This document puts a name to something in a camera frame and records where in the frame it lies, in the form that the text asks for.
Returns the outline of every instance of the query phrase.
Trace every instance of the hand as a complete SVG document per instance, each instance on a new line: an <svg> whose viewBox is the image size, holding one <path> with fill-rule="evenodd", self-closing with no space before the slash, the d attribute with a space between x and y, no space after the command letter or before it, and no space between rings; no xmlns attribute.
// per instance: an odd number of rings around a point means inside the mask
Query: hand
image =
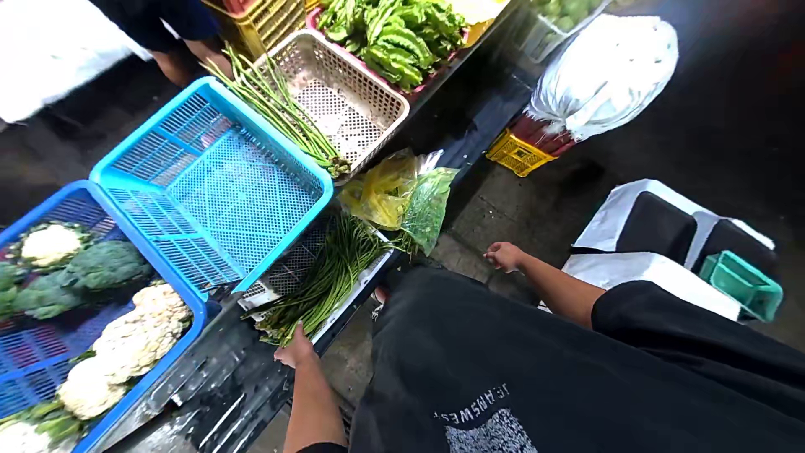
<svg viewBox="0 0 805 453"><path fill-rule="evenodd" d="M512 243L494 243L486 249L484 258L489 260L496 269L503 269L506 273L518 270L523 256L526 253Z"/></svg>
<svg viewBox="0 0 805 453"><path fill-rule="evenodd" d="M277 350L274 351L274 360L279 360L294 369L296 369L296 365L299 363L315 356L316 352L313 351L313 343L310 343L310 340L304 334L302 322L296 324L294 338L291 340L291 344L286 347L278 347Z"/></svg>

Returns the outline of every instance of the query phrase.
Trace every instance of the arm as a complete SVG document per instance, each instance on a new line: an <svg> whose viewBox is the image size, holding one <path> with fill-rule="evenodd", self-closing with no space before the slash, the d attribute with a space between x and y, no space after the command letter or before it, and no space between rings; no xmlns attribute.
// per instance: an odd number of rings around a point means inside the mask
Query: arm
<svg viewBox="0 0 805 453"><path fill-rule="evenodd" d="M592 305L605 291L538 260L511 243L494 243L484 254L496 269L519 270L552 312L591 328Z"/></svg>
<svg viewBox="0 0 805 453"><path fill-rule="evenodd" d="M296 453L314 443L346 446L338 405L321 371L319 356L313 351L313 344L305 336L301 324L296 326L291 344L277 349L274 359L296 369L294 404L283 453Z"/></svg>

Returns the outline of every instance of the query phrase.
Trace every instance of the white plastic basket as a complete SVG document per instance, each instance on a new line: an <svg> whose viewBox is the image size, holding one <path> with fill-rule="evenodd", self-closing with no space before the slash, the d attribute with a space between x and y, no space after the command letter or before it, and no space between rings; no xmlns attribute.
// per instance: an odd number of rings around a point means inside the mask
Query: white plastic basket
<svg viewBox="0 0 805 453"><path fill-rule="evenodd" d="M382 148L411 107L399 93L344 55L319 33L300 30L256 64L273 58L296 101L342 157L351 162L344 184Z"/></svg>

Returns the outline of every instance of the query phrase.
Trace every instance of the yellow plastic bag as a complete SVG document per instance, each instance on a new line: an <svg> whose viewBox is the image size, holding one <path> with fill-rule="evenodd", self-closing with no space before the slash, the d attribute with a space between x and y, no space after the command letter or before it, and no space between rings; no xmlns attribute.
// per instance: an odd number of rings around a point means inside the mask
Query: yellow plastic bag
<svg viewBox="0 0 805 453"><path fill-rule="evenodd" d="M398 230L416 187L416 159L410 148L398 151L348 182L338 201L355 217L383 230Z"/></svg>

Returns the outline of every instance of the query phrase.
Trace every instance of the black table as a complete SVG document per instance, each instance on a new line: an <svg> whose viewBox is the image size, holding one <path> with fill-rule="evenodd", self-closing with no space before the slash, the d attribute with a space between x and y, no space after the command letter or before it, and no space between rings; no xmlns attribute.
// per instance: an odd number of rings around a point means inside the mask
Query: black table
<svg viewBox="0 0 805 453"><path fill-rule="evenodd" d="M492 27L465 49L411 101L411 112L369 167L407 146L423 153L444 149L439 166L460 168L454 189L497 134L526 104L538 74L519 69L512 51L526 0L512 0ZM386 261L361 294L316 344L321 355L388 271ZM273 361L275 347L260 343L250 322L240 320L238 294L221 311L94 451L246 451L292 393L289 367Z"/></svg>

